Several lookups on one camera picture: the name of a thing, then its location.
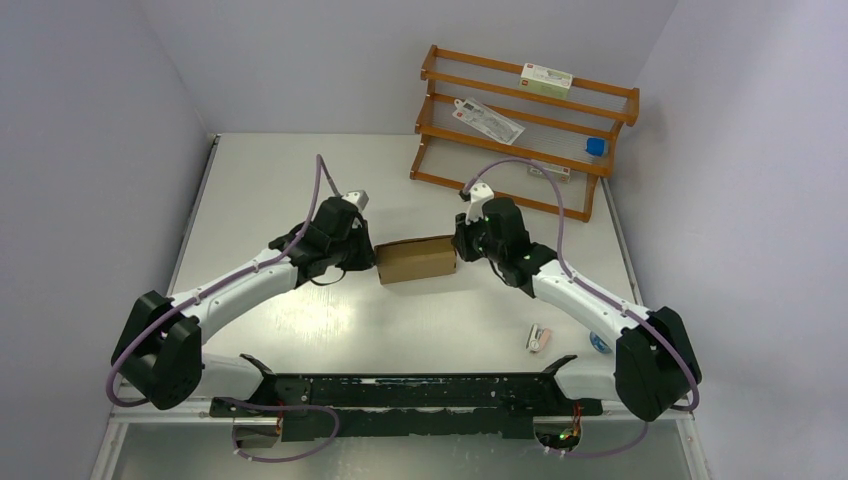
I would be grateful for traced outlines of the brown cardboard box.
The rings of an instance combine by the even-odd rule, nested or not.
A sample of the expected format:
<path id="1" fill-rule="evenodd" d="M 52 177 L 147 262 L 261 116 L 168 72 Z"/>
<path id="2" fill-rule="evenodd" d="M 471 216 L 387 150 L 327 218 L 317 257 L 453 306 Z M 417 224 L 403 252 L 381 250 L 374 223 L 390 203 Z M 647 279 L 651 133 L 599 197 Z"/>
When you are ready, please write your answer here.
<path id="1" fill-rule="evenodd" d="M 457 269 L 451 235 L 384 243 L 375 254 L 381 285 L 451 275 Z"/>

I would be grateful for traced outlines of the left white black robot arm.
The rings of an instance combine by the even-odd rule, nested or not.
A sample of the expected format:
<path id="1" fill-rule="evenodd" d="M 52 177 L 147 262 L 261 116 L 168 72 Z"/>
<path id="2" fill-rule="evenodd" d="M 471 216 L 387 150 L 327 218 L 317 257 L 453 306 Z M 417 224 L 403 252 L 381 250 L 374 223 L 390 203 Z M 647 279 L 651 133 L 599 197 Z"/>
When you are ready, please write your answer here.
<path id="1" fill-rule="evenodd" d="M 375 264 L 365 191 L 324 200 L 309 222 L 271 241 L 235 270 L 205 285 L 172 296 L 150 291 L 134 303 L 112 355 L 107 392 L 118 399 L 116 376 L 141 395 L 137 405 L 171 409 L 194 396 L 233 398 L 249 414 L 273 409 L 274 374 L 255 357 L 204 352 L 226 325 L 254 307 L 314 283 L 330 268 L 365 271 Z"/>

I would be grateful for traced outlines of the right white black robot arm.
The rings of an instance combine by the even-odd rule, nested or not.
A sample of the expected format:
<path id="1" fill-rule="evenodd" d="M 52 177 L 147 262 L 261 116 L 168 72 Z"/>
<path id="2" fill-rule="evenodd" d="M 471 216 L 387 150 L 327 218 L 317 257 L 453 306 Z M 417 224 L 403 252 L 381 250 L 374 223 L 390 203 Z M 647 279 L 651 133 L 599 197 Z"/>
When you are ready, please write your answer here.
<path id="1" fill-rule="evenodd" d="M 541 385 L 548 412 L 565 413 L 577 400 L 617 401 L 652 422 L 667 410 L 697 407 L 702 372 L 681 316 L 629 302 L 578 273 L 531 240 L 512 199 L 479 201 L 457 214 L 452 244 L 463 261 L 488 261 L 503 283 L 563 311 L 605 349 L 604 358 L 568 361 Z"/>

